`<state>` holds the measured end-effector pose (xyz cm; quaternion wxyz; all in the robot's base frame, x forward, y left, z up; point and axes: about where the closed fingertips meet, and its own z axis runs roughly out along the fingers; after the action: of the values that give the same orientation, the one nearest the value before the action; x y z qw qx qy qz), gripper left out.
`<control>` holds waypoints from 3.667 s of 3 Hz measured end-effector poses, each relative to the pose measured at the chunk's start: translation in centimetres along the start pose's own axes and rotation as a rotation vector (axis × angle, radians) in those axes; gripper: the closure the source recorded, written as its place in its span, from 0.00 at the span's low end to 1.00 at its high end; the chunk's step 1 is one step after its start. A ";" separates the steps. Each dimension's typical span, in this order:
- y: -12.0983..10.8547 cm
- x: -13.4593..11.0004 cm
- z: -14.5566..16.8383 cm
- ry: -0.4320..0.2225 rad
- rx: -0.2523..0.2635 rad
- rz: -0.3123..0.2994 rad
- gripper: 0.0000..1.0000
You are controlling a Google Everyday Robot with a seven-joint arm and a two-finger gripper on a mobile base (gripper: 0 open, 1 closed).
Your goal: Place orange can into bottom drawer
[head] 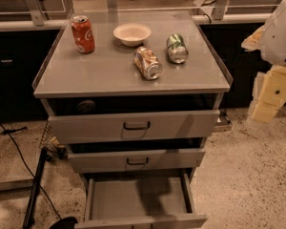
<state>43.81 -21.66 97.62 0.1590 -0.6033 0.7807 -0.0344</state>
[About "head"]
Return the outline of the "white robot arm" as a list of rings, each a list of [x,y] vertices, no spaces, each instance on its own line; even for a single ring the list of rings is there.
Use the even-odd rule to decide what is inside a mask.
[[[272,64],[269,71],[256,75],[248,111],[251,122],[269,123],[286,103],[286,0],[241,47],[248,52],[259,50],[261,58]]]

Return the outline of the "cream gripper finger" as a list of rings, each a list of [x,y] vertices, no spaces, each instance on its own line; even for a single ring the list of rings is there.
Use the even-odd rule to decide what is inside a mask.
[[[275,106],[259,104],[254,101],[250,106],[250,119],[260,123],[268,123],[276,116],[277,112],[278,109]]]
[[[252,99],[250,106],[249,106],[248,116],[253,115],[253,112],[254,112],[254,109],[255,109],[255,106],[257,103],[257,99],[258,99],[259,93],[262,89],[263,82],[264,82],[264,76],[265,76],[265,73],[258,72],[256,77],[255,77],[254,86],[253,86],[253,90],[252,90],[252,98],[253,99]]]

